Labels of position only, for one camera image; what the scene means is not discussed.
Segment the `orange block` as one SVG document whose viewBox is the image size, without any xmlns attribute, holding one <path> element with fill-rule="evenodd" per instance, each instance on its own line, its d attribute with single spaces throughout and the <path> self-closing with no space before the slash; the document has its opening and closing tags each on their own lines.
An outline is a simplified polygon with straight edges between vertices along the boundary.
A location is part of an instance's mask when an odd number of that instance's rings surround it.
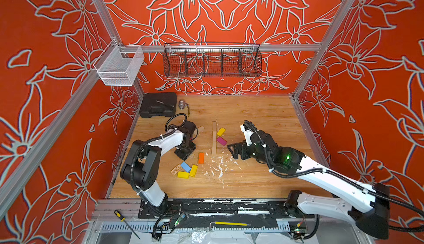
<svg viewBox="0 0 424 244">
<path fill-rule="evenodd" d="M 204 164 L 204 160 L 205 160 L 205 153 L 200 152 L 198 154 L 198 164 Z"/>
</svg>

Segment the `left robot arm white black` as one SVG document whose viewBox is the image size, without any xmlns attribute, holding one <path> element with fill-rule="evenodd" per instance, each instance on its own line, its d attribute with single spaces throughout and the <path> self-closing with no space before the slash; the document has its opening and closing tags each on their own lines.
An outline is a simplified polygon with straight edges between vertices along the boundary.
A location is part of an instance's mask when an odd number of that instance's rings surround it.
<svg viewBox="0 0 424 244">
<path fill-rule="evenodd" d="M 176 149 L 176 156 L 186 160 L 196 149 L 194 133 L 198 133 L 198 128 L 188 120 L 188 115 L 176 114 L 166 122 L 163 135 L 134 141 L 121 167 L 120 178 L 159 214 L 166 212 L 168 200 L 157 182 L 161 157 Z"/>
</svg>

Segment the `magenta block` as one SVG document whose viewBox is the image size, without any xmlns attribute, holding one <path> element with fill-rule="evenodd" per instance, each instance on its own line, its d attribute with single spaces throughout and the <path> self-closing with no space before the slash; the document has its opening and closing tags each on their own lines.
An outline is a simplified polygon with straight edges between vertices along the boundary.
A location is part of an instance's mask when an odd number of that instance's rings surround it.
<svg viewBox="0 0 424 244">
<path fill-rule="evenodd" d="M 221 136 L 217 137 L 217 142 L 220 143 L 222 146 L 226 146 L 227 141 L 225 139 L 223 139 Z"/>
</svg>

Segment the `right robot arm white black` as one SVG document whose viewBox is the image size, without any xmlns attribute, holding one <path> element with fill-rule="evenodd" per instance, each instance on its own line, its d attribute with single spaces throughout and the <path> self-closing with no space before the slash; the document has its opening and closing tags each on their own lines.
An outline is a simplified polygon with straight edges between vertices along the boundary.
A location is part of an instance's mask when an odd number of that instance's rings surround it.
<svg viewBox="0 0 424 244">
<path fill-rule="evenodd" d="M 304 153 L 279 146 L 273 137 L 258 130 L 250 121 L 240 127 L 244 141 L 227 146 L 234 159 L 255 159 L 282 179 L 299 178 L 333 194 L 332 198 L 313 196 L 299 190 L 289 193 L 284 206 L 289 216 L 301 214 L 327 216 L 355 224 L 358 229 L 377 239 L 386 240 L 389 231 L 421 233 L 422 225 L 399 227 L 389 224 L 390 206 L 395 204 L 423 215 L 423 210 L 390 196 L 389 188 L 355 181 L 316 162 Z"/>
</svg>

